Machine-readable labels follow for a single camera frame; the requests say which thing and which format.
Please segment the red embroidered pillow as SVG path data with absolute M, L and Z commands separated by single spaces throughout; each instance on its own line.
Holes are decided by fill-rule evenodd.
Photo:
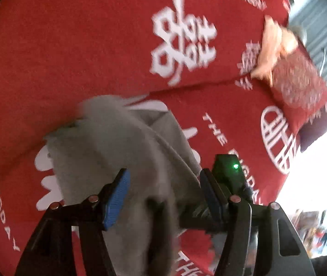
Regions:
M 327 104 L 327 85 L 319 75 L 304 46 L 278 60 L 272 70 L 271 91 L 288 122 L 297 134 Z

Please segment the grey small garment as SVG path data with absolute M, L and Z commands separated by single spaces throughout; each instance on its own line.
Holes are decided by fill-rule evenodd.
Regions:
M 200 165 L 182 129 L 169 111 L 131 110 L 113 96 L 85 101 L 81 118 L 46 136 L 53 170 L 68 205 L 82 202 L 130 172 L 130 188 L 117 222 L 104 240 L 119 275 L 147 275 L 151 216 L 147 200 L 166 202 L 175 234 L 173 266 L 178 251 L 178 220 L 187 206 L 204 196 L 198 182 Z

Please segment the red printed bed cover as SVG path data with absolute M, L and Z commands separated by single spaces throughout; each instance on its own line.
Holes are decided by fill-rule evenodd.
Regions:
M 265 16 L 288 23 L 288 0 L 1 0 L 0 271 L 13 275 L 34 227 L 59 199 L 44 136 L 95 95 L 169 108 L 195 158 L 243 163 L 254 201 L 285 180 L 262 121 L 281 117 L 268 87 L 243 79 Z

